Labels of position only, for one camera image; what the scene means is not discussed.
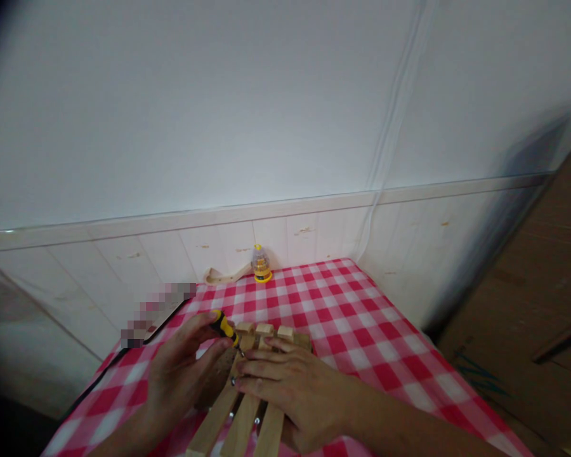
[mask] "wooden frame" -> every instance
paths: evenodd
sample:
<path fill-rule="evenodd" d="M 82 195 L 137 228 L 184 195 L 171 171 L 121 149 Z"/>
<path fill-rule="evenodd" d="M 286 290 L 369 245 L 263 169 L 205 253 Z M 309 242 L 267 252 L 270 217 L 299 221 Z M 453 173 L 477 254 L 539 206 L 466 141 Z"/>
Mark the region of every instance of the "wooden frame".
<path fill-rule="evenodd" d="M 238 324 L 236 329 L 241 334 L 240 346 L 244 352 L 255 346 L 256 334 L 259 335 L 258 348 L 261 350 L 272 350 L 264 341 L 267 336 L 275 335 L 275 329 L 272 325 L 258 324 L 254 330 L 253 324 L 243 322 Z M 289 342 L 297 343 L 302 347 L 310 348 L 308 335 L 294 333 L 292 328 L 279 327 L 277 336 Z M 239 398 L 239 393 L 231 384 L 230 377 L 237 375 L 237 363 L 241 359 L 240 354 L 237 354 L 226 385 L 188 446 L 186 451 L 188 457 L 205 457 L 211 454 L 216 439 Z M 249 394 L 243 396 L 220 451 L 221 456 L 241 457 L 245 455 L 254 423 L 261 410 L 261 400 L 259 398 Z M 272 404 L 267 405 L 263 426 L 258 438 L 258 445 L 254 452 L 255 456 L 277 455 L 279 443 L 281 442 L 283 423 L 283 411 Z"/>

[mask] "black cable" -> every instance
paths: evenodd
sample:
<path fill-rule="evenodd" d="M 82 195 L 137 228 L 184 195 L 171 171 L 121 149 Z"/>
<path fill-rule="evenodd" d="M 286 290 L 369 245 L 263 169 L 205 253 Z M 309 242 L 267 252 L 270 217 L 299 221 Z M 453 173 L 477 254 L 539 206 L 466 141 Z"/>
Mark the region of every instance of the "black cable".
<path fill-rule="evenodd" d="M 182 305 L 184 305 L 184 303 L 186 303 L 188 300 L 190 300 L 189 298 L 187 298 L 186 300 L 184 300 L 183 302 L 181 302 L 177 308 L 175 308 L 172 312 L 171 315 L 165 319 L 165 321 L 154 331 L 154 333 L 152 335 L 150 335 L 150 337 L 148 337 L 146 340 L 144 340 L 144 346 L 148 343 L 150 343 L 154 337 L 157 335 L 157 333 L 159 331 L 161 331 L 163 329 L 163 327 L 165 326 L 165 324 L 167 324 L 171 318 L 177 313 L 177 311 L 179 311 L 179 309 L 182 307 Z M 126 347 L 126 348 L 122 348 L 120 351 L 118 351 L 118 353 L 114 356 L 114 358 L 110 361 L 110 363 L 108 364 L 108 366 L 106 368 L 103 369 L 103 371 L 100 373 L 100 375 L 97 377 L 97 379 L 95 381 L 93 381 L 93 383 L 87 387 L 83 393 L 81 393 L 78 398 L 74 401 L 74 403 L 72 404 L 72 406 L 70 406 L 68 408 L 68 410 L 65 412 L 65 414 L 63 415 L 63 417 L 61 418 L 59 425 L 61 426 L 61 424 L 63 424 L 65 422 L 65 420 L 70 417 L 70 415 L 74 412 L 74 410 L 83 402 L 83 400 L 93 391 L 93 389 L 97 386 L 97 384 L 100 383 L 100 381 L 103 379 L 104 375 L 107 373 L 107 371 L 113 367 L 114 365 L 116 365 L 123 357 L 124 355 L 129 352 L 129 349 L 131 349 L 130 347 Z"/>

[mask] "white cable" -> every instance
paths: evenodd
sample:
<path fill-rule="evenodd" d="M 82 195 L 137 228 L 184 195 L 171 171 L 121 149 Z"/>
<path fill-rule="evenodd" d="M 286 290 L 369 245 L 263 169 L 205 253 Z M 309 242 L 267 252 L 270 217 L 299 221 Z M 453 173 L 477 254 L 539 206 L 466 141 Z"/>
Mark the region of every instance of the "white cable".
<path fill-rule="evenodd" d="M 391 168 L 391 162 L 393 160 L 393 156 L 395 155 L 395 147 L 398 144 L 398 139 L 400 137 L 400 130 L 402 128 L 402 121 L 404 119 L 404 114 L 406 113 L 406 109 L 410 102 L 410 98 L 412 96 L 412 83 L 416 79 L 416 74 L 418 70 L 418 64 L 421 55 L 427 45 L 431 27 L 433 25 L 433 21 L 435 18 L 435 12 L 437 10 L 437 0 L 430 0 L 430 13 L 427 15 L 426 11 L 428 9 L 428 2 L 427 0 L 419 0 L 417 2 L 417 8 L 414 15 L 414 21 L 412 23 L 412 27 L 410 28 L 408 39 L 406 41 L 406 45 L 404 47 L 404 51 L 402 52 L 402 56 L 400 57 L 400 61 L 398 62 L 398 69 L 396 71 L 396 77 L 391 85 L 391 93 L 389 97 L 389 105 L 387 109 L 387 115 L 385 116 L 385 122 L 383 124 L 383 128 L 381 130 L 381 135 L 379 137 L 379 142 L 377 143 L 377 149 L 374 154 L 374 172 L 372 174 L 371 185 L 374 184 L 376 180 L 379 165 L 381 162 L 381 153 L 384 151 L 385 143 L 387 142 L 387 138 L 390 138 L 390 147 L 387 157 L 387 162 L 385 167 L 383 167 L 386 172 L 383 178 L 383 185 L 379 190 L 376 191 L 374 194 L 374 198 L 372 200 L 372 206 L 366 216 L 366 221 L 364 223 L 364 242 L 361 244 L 360 249 L 358 250 L 357 258 L 355 259 L 356 263 L 360 261 L 366 248 L 368 247 L 368 243 L 370 241 L 370 231 L 372 227 L 372 216 L 374 215 L 374 210 L 376 208 L 377 203 L 379 202 L 379 198 L 383 194 L 385 190 L 385 186 L 387 186 L 387 177 L 389 176 L 389 170 Z M 424 16 L 427 15 L 427 19 L 424 24 L 424 29 L 422 36 L 419 40 L 417 40 L 417 35 L 419 33 L 419 28 L 421 23 L 423 22 Z M 417 52 L 417 58 L 415 62 L 410 61 L 410 55 L 412 54 L 413 48 L 417 47 L 419 51 Z M 402 99 L 400 100 L 400 89 L 402 87 L 402 83 L 408 80 L 408 87 L 405 93 L 402 95 Z M 402 109 L 400 110 L 400 115 L 398 119 L 393 120 L 394 113 L 396 111 L 396 106 L 401 104 Z"/>

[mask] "hand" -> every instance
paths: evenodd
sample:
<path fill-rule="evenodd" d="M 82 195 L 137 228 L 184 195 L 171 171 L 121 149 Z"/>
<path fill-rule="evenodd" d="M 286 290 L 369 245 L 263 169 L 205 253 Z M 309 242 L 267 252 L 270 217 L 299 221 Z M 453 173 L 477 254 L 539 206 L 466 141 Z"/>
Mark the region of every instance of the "hand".
<path fill-rule="evenodd" d="M 201 343 L 218 337 L 208 327 L 216 318 L 215 313 L 203 313 L 188 320 L 150 363 L 145 409 L 155 426 L 166 433 L 192 408 L 212 366 L 233 344 L 229 338 L 220 338 L 197 360 Z"/>
<path fill-rule="evenodd" d="M 281 409 L 282 441 L 298 453 L 315 451 L 346 433 L 357 380 L 333 370 L 308 351 L 278 338 L 266 338 L 266 350 L 246 351 L 237 379 L 240 392 L 252 394 Z"/>

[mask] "red checkered tablecloth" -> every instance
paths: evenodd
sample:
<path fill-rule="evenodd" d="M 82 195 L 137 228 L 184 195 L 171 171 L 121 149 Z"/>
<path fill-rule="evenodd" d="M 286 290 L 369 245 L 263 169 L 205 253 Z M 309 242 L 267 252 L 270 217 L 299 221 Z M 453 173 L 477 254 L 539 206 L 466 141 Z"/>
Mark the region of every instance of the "red checkered tablecloth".
<path fill-rule="evenodd" d="M 258 284 L 249 276 L 236 284 L 200 285 L 197 296 L 161 334 L 149 345 L 129 350 L 109 369 L 61 425 L 43 455 L 84 455 L 110 435 L 144 403 L 148 365 L 160 345 L 184 320 L 221 308 L 235 322 L 268 322 L 276 328 L 285 325 L 308 333 L 315 353 L 328 365 L 447 420 L 511 456 L 531 456 L 500 417 L 352 260 L 287 268 L 274 272 L 273 278 L 266 284 Z M 153 455 L 183 455 L 203 417 L 204 413 L 189 413 Z M 227 430 L 228 424 L 213 455 L 219 454 Z M 248 452 L 255 440 L 253 433 Z M 292 455 L 292 451 L 282 445 L 282 454 Z M 355 440 L 342 437 L 314 455 L 363 456 L 370 452 Z"/>

